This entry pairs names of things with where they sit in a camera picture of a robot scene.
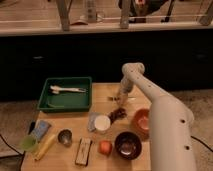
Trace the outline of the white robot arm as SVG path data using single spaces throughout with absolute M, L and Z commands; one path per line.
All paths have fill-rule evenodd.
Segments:
M 118 104 L 123 105 L 136 85 L 151 102 L 151 171 L 197 171 L 190 135 L 190 125 L 194 121 L 192 111 L 178 98 L 146 78 L 144 72 L 142 63 L 124 64 L 117 97 Z

